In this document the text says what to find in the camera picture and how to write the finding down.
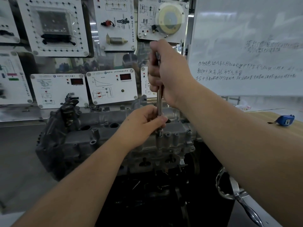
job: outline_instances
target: whiteboard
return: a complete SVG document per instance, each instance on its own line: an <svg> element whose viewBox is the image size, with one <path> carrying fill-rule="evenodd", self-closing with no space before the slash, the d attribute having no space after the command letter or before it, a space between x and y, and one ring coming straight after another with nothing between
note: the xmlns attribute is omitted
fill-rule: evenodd
<svg viewBox="0 0 303 227"><path fill-rule="evenodd" d="M188 63L222 96L303 95L303 0L197 0Z"/></svg>

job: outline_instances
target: mounting screw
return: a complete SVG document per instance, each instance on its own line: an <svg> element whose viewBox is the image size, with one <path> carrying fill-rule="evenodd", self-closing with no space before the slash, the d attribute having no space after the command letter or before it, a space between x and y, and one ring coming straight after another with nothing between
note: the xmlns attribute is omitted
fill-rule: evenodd
<svg viewBox="0 0 303 227"><path fill-rule="evenodd" d="M19 42L20 42L20 39L19 39L19 38L17 38L17 37L14 37L13 39L14 39L14 41L15 41L15 42L17 42L17 43L19 43Z"/></svg>

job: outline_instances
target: engine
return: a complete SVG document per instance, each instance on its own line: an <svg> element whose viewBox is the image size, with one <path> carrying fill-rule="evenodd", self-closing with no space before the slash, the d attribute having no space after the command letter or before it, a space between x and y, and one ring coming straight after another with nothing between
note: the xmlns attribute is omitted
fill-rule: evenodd
<svg viewBox="0 0 303 227"><path fill-rule="evenodd" d="M135 109L148 104L146 96L133 101L130 108L91 110L82 113L78 100L68 96L56 112L51 112L46 128L40 134L36 153L54 179L61 180L104 144ZM184 167L184 156L195 151L193 141L201 137L179 110L163 108L168 118L159 137L150 135L146 142L123 160L118 175Z"/></svg>

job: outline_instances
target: forearm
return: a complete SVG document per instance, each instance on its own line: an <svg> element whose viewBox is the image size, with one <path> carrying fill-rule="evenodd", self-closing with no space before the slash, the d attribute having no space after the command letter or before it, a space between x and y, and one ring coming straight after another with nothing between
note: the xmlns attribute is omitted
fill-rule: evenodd
<svg viewBox="0 0 303 227"><path fill-rule="evenodd" d="M94 226L126 153L110 139L14 225Z"/></svg>
<svg viewBox="0 0 303 227"><path fill-rule="evenodd" d="M282 225L302 223L301 139L261 123L197 82L190 88L180 109L218 160Z"/></svg>

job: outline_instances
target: red digital display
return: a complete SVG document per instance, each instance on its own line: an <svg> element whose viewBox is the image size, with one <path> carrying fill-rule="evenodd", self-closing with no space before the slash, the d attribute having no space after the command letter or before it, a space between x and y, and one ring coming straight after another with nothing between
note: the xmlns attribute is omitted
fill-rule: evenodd
<svg viewBox="0 0 303 227"><path fill-rule="evenodd" d="M83 79L82 78L73 78L71 79L72 85L83 85Z"/></svg>
<svg viewBox="0 0 303 227"><path fill-rule="evenodd" d="M131 74L120 74L120 80L131 80Z"/></svg>

